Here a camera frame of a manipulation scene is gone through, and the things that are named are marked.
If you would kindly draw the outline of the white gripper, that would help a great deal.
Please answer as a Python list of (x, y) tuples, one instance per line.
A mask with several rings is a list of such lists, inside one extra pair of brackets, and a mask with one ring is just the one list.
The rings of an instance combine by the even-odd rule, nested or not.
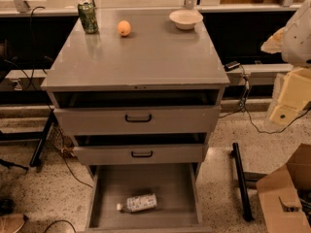
[[(260, 47), (263, 52), (274, 54), (285, 50), (286, 28), (278, 29)], [(295, 68), (284, 78), (276, 106), (269, 120), (277, 125), (288, 125), (303, 111), (311, 101), (311, 70)]]

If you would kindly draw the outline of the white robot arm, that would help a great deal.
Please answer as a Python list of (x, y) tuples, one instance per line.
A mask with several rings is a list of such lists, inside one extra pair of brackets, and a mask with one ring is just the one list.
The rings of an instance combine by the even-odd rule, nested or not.
[(287, 24), (261, 46), (267, 53), (281, 53), (294, 68), (283, 78), (269, 120), (288, 125), (311, 101), (311, 0), (305, 0)]

